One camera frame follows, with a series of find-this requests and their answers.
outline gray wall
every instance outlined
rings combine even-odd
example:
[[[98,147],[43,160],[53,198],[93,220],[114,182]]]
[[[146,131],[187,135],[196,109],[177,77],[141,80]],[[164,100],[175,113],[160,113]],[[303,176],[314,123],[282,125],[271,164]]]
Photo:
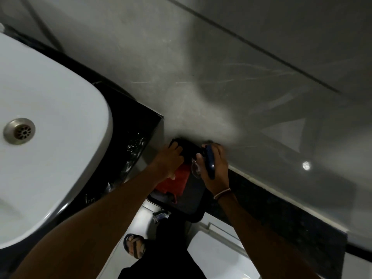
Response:
[[[233,166],[372,249],[366,1],[30,1],[69,56],[165,116],[167,139],[226,145]],[[50,45],[18,0],[1,7]]]

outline metal drain cover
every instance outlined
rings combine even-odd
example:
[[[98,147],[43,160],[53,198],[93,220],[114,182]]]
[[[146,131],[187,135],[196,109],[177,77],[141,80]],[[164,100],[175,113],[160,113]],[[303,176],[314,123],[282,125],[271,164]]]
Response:
[[[17,118],[5,126],[3,135],[10,144],[24,144],[35,135],[35,124],[27,118]]]

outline red cloth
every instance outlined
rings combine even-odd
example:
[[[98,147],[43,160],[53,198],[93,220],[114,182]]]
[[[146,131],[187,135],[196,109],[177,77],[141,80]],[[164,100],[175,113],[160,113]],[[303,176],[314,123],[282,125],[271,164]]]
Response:
[[[176,179],[172,180],[170,178],[165,179],[163,182],[159,183],[155,189],[167,193],[170,192],[174,195],[174,202],[177,203],[177,197],[182,196],[183,191],[186,187],[186,182],[189,178],[191,172],[191,166],[187,164],[182,164],[175,172]]]

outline black cloth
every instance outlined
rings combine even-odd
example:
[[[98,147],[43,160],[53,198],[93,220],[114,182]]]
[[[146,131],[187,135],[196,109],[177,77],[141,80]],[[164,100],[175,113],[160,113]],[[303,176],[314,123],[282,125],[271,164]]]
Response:
[[[187,251],[184,223],[175,214],[162,220],[156,229],[156,240],[146,241],[143,257],[124,268],[118,279],[206,279]]]

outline bracelet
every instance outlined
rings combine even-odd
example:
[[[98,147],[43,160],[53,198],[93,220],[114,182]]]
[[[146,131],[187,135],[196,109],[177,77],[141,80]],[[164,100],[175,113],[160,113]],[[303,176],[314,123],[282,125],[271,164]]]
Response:
[[[217,195],[215,195],[215,196],[213,197],[213,199],[215,199],[216,201],[218,201],[218,199],[219,199],[220,197],[222,197],[223,195],[225,195],[225,194],[227,194],[227,193],[230,193],[230,192],[231,192],[231,189],[230,189],[230,188],[227,188],[227,189],[225,189],[225,190],[219,192]]]

